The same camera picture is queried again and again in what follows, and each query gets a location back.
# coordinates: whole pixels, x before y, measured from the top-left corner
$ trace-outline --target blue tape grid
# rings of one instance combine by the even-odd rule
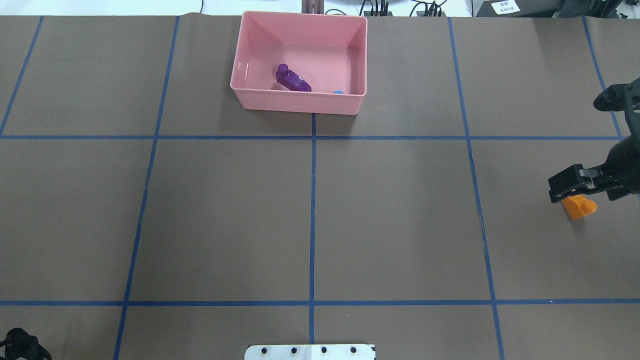
[[[460,68],[458,66],[458,55],[456,51],[456,43],[454,36],[454,28],[451,18],[449,22],[449,36],[451,39],[451,51],[453,56],[454,68],[456,71],[456,81],[458,84],[458,95],[460,98],[460,109],[465,128],[464,136],[317,136],[316,135],[316,114],[311,115],[311,136],[216,136],[216,135],[160,135],[160,126],[162,123],[162,115],[164,110],[164,101],[166,99],[166,91],[168,87],[171,66],[173,60],[173,52],[180,22],[180,17],[175,18],[173,29],[172,44],[167,62],[166,73],[164,77],[163,92],[161,102],[158,109],[156,121],[156,130],[153,135],[4,135],[4,129],[10,117],[15,98],[19,92],[20,84],[24,73],[28,67],[31,54],[36,45],[36,40],[42,28],[44,16],[40,17],[35,33],[31,40],[29,50],[22,64],[18,79],[10,97],[7,109],[4,113],[3,121],[0,124],[0,139],[3,140],[153,140],[152,150],[147,168],[147,176],[145,179],[145,189],[142,196],[140,206],[140,215],[136,229],[136,237],[134,240],[133,252],[131,255],[131,263],[129,266],[129,275],[127,277],[127,285],[123,301],[90,301],[90,300],[0,300],[0,306],[100,306],[100,307],[122,307],[120,325],[118,327],[118,335],[116,339],[116,347],[113,359],[117,360],[120,354],[120,346],[122,344],[122,335],[127,316],[128,307],[237,307],[237,306],[308,306],[309,309],[309,342],[314,343],[314,307],[315,306],[491,306],[493,310],[493,319],[496,332],[497,345],[500,360],[504,360],[504,349],[502,345],[502,336],[500,331],[500,321],[498,314],[498,305],[554,305],[554,304],[640,304],[640,299],[496,299],[495,287],[493,284],[493,275],[491,269],[491,261],[489,247],[484,228],[484,217],[482,211],[482,203],[477,183],[476,166],[473,159],[472,141],[477,140],[620,140],[623,138],[620,127],[616,120],[616,116],[611,112],[611,118],[616,129],[617,136],[474,136],[469,133],[467,111],[465,107],[462,80],[460,76]],[[605,83],[600,72],[600,67],[595,56],[591,35],[589,33],[588,24],[585,17],[582,17],[586,39],[591,52],[591,58],[595,68],[596,75],[602,89],[605,89]],[[312,142],[312,168],[311,168],[311,206],[310,206],[310,252],[309,252],[309,300],[268,300],[268,301],[131,301],[131,285],[138,254],[138,246],[140,244],[140,234],[143,216],[147,204],[148,186],[150,176],[154,164],[157,143],[159,140],[311,140]],[[476,208],[481,223],[482,238],[484,245],[484,259],[488,286],[490,291],[489,300],[316,300],[315,299],[315,242],[316,242],[316,153],[317,141],[320,140],[464,140],[467,143],[467,152],[469,158],[469,166],[474,184],[474,193],[476,197]]]

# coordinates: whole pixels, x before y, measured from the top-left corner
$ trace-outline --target black clamp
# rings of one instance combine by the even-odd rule
[[[640,193],[640,78],[611,85],[593,101],[600,111],[624,111],[631,136],[614,145],[602,165],[575,164],[549,178],[551,202],[578,194],[607,192],[609,200]]]
[[[51,354],[38,343],[38,338],[27,334],[21,327],[9,330],[4,341],[0,341],[0,347],[4,347],[4,357],[0,360],[52,360]]]

